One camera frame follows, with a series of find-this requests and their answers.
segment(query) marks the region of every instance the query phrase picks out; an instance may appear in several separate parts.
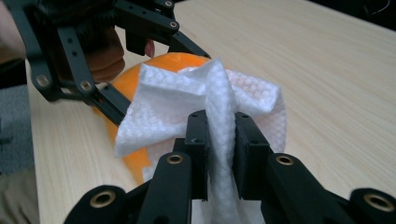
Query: screw hole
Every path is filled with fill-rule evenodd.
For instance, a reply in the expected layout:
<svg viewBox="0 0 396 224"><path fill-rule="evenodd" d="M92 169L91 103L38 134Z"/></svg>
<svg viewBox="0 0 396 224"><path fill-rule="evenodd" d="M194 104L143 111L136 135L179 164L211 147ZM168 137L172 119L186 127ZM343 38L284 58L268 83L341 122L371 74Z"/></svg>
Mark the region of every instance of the screw hole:
<svg viewBox="0 0 396 224"><path fill-rule="evenodd" d="M80 83L80 86L81 86L81 88L82 88L84 91L90 91L91 88L92 88L91 83L90 83L89 81L82 81L82 82Z"/></svg>
<svg viewBox="0 0 396 224"><path fill-rule="evenodd" d="M171 7L171 6L172 6L172 2L171 2L171 1L166 1L166 2L165 2L165 5L166 5L167 7Z"/></svg>
<svg viewBox="0 0 396 224"><path fill-rule="evenodd" d="M49 80L47 79L46 76L40 75L35 79L41 87L46 87L50 84Z"/></svg>
<svg viewBox="0 0 396 224"><path fill-rule="evenodd" d="M372 207L381 210L383 212L393 212L395 210L395 205L388 199L377 195L377 194L365 194L363 196L364 201L370 204Z"/></svg>
<svg viewBox="0 0 396 224"><path fill-rule="evenodd" d="M166 158L166 160L171 164L179 164L183 161L183 157L178 154L175 154L175 155L168 156L168 158Z"/></svg>
<svg viewBox="0 0 396 224"><path fill-rule="evenodd" d="M116 193L113 190L105 190L91 197L90 205L94 208L102 208L113 203L115 199Z"/></svg>
<svg viewBox="0 0 396 224"><path fill-rule="evenodd" d="M191 139L191 142L192 142L192 143L203 143L204 140L199 139L199 138L192 138L192 139Z"/></svg>
<svg viewBox="0 0 396 224"><path fill-rule="evenodd" d="M276 161L282 165L293 165L294 160L288 156L278 156L276 157Z"/></svg>

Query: brass screw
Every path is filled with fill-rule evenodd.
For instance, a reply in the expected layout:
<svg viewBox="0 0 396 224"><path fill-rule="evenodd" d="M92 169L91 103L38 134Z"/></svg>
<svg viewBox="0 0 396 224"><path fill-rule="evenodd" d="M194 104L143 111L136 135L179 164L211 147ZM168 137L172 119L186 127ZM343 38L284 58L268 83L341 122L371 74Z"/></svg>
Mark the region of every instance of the brass screw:
<svg viewBox="0 0 396 224"><path fill-rule="evenodd" d="M363 196L364 201L370 204L372 207L381 210L383 212L393 212L395 210L395 205L388 199L382 197L381 195L368 193Z"/></svg>
<svg viewBox="0 0 396 224"><path fill-rule="evenodd" d="M276 161L282 165L293 165L294 160L288 156L278 156L276 157Z"/></svg>
<svg viewBox="0 0 396 224"><path fill-rule="evenodd" d="M170 164L179 164L183 162L183 157L178 154L170 155L166 158L166 161Z"/></svg>
<svg viewBox="0 0 396 224"><path fill-rule="evenodd" d="M90 205L94 208L106 207L116 199L116 193L113 190L104 190L91 197Z"/></svg>

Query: orange object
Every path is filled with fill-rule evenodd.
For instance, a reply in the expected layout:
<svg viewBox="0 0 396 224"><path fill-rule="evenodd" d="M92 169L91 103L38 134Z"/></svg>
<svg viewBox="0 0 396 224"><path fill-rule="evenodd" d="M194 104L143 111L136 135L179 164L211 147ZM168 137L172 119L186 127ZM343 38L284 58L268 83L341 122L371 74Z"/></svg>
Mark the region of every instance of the orange object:
<svg viewBox="0 0 396 224"><path fill-rule="evenodd" d="M186 67L197 67L203 65L209 59L188 53L167 53L145 62L150 66L155 66L172 72L177 72ZM113 86L119 90L129 100L134 97L138 79L139 79L140 64L130 68L113 81ZM105 116L108 134L113 144L115 143L118 127ZM150 166L149 155L146 149L140 148L136 152L123 158L126 166L131 171L136 183L138 185L143 183L142 169Z"/></svg>

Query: black metal bracket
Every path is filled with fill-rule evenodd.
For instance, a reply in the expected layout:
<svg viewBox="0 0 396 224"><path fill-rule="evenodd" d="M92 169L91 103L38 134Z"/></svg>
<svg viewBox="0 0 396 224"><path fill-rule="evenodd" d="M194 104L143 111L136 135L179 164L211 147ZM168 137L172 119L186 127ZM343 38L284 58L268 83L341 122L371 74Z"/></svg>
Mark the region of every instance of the black metal bracket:
<svg viewBox="0 0 396 224"><path fill-rule="evenodd" d="M341 198L323 188L297 158L274 153L250 116L238 112L235 120L233 175L239 197L261 201L266 223L396 223L392 196L355 189L349 200ZM92 189L65 223L191 223L191 200L207 200L207 133L205 111L192 113L186 138L177 139L173 152L160 158L150 181L129 193L111 186Z"/></svg>
<svg viewBox="0 0 396 224"><path fill-rule="evenodd" d="M5 0L18 26L32 68L32 83L50 102L77 100L94 105L119 125L130 104L106 84L97 87L84 51L104 30L125 30L126 46L144 55L147 39L169 46L169 52L209 55L179 31L170 0Z"/></svg>

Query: white cloth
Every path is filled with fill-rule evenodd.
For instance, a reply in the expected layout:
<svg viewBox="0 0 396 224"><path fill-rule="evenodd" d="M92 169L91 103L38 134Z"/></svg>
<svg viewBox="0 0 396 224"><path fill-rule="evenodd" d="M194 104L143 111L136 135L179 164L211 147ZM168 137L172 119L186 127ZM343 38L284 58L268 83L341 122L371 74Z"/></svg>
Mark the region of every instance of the white cloth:
<svg viewBox="0 0 396 224"><path fill-rule="evenodd" d="M210 132L208 202L193 202L193 223L263 223L260 203L239 200L232 162L237 111L253 117L274 152L286 140L286 110L280 88L225 70L220 60L177 74L142 64L139 84L116 138L116 156L147 147L154 164L184 137L188 115L206 110Z"/></svg>

